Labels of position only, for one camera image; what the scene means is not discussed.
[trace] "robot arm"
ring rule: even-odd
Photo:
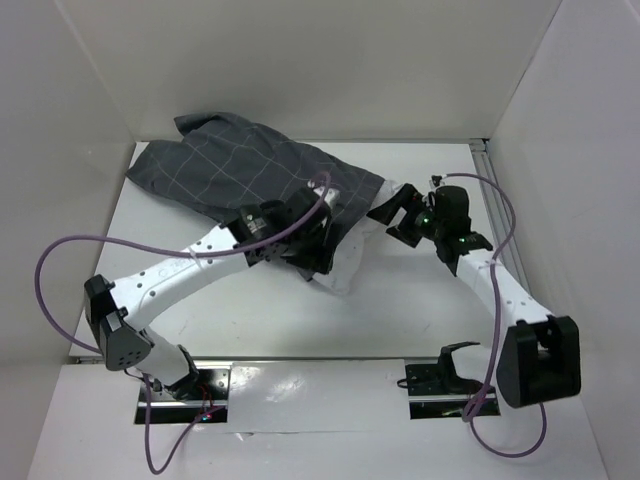
[[[434,183],[439,184],[439,177]],[[439,186],[423,196],[405,185],[387,203],[368,216],[389,225],[400,209],[406,211],[398,225],[387,233],[415,248],[422,238],[436,246],[438,258],[462,280],[495,314],[491,279],[493,247],[471,230],[469,198],[456,186]],[[508,270],[495,261],[501,311],[500,360],[496,369],[498,387],[514,408],[555,400],[580,392],[580,348],[578,327],[569,317],[556,318],[534,300]],[[455,371],[456,350],[471,345],[463,342],[443,347],[439,364],[446,381],[460,384]]]
[[[322,196],[324,187],[303,188],[286,202],[242,207],[236,219],[216,226],[182,250],[186,258],[169,258],[113,282],[96,275],[85,283],[85,314],[109,370],[135,366],[152,375],[176,398],[198,383],[199,372],[180,345],[172,345],[149,328],[166,309],[206,285],[241,272],[262,260],[282,259],[300,269],[327,273],[333,251],[324,240],[338,192],[329,189],[324,207],[281,241],[219,258],[199,255],[233,250],[265,240],[293,225]]]

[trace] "white table surface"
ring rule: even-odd
[[[146,144],[137,145],[133,161]],[[468,145],[314,143],[342,160],[423,192],[432,174],[475,172]],[[472,227],[491,239],[475,180],[467,188]],[[213,222],[126,180],[109,235],[182,249]],[[110,280],[157,263],[155,255],[106,245],[97,272]],[[492,319],[423,241],[411,249],[381,230],[366,244],[352,292],[307,284],[292,269],[263,263],[209,285],[160,315],[153,328],[195,357],[420,357],[463,340],[489,344]],[[76,335],[95,344],[84,317]],[[91,355],[72,347],[71,355]]]
[[[410,420],[406,390],[396,386],[404,376],[402,361],[256,367],[244,388],[234,385],[231,374],[229,423],[197,426],[163,479],[607,478],[577,397],[547,404],[543,446],[530,457],[509,460],[484,451],[459,418]],[[144,428],[133,424],[138,391],[137,380],[103,365],[63,367],[29,480],[157,478],[144,459]],[[540,412],[507,409],[476,425],[494,447],[520,451],[536,441]],[[156,466],[183,428],[152,425]]]

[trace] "white panel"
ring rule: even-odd
[[[107,225],[131,137],[53,2],[0,6],[0,477],[26,478],[67,342],[33,294],[42,250]],[[52,256],[46,297],[68,329],[98,245]]]
[[[474,171],[468,145],[316,145],[387,178],[412,182],[423,192],[429,189],[432,174]],[[456,179],[455,183],[469,191],[473,227],[491,238],[478,182]],[[126,181],[109,234],[184,248],[211,225],[208,218],[154,198]],[[158,260],[155,255],[107,245],[97,271],[117,279]],[[345,297],[303,282],[291,268],[264,262],[191,295],[152,325],[195,356],[404,357],[438,355],[442,346],[463,340],[488,345],[493,320],[442,265],[432,244],[423,241],[414,250],[381,228],[365,246],[360,271]],[[84,319],[77,334],[94,344]],[[78,347],[71,353],[87,355]]]
[[[60,365],[0,367],[0,465],[2,478],[27,477]]]
[[[532,289],[581,327],[612,480],[640,476],[639,46],[628,1],[565,0],[490,142]]]
[[[297,138],[494,129],[559,0],[59,0],[139,139],[228,110]]]
[[[348,403],[346,397],[358,393],[346,380],[336,382],[335,388]],[[143,426],[133,424],[138,386],[138,381],[102,365],[63,367],[29,480],[153,478],[144,459]],[[386,395],[384,388],[381,384],[379,394]],[[393,381],[386,388],[397,389]],[[580,399],[548,407],[547,440],[523,460],[500,459],[484,451],[459,418],[405,419],[390,426],[368,412],[369,428],[358,432],[277,434],[238,431],[232,423],[198,426],[162,478],[606,480]],[[256,405],[255,415],[261,409]],[[529,447],[539,435],[540,423],[537,407],[477,420],[487,441],[510,451]],[[152,425],[156,466],[164,462],[183,428]]]
[[[409,420],[403,360],[238,363],[229,419],[237,432],[358,432]]]

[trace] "white wall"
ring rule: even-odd
[[[565,0],[490,142],[532,289],[582,328],[612,480],[640,475],[639,7]]]
[[[0,465],[27,475],[66,342],[33,295],[33,269],[64,234],[103,232],[131,136],[53,2],[0,6]],[[46,266],[55,315],[75,328],[98,246]]]
[[[136,137],[230,110],[297,138],[491,134],[560,0],[58,0]]]

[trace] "gray cloth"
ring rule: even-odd
[[[127,177],[221,223],[232,220],[233,209],[242,205],[286,200],[328,170],[331,186],[340,191],[329,235],[337,245],[369,211],[384,181],[232,113],[186,115],[175,123],[182,141],[152,141]]]

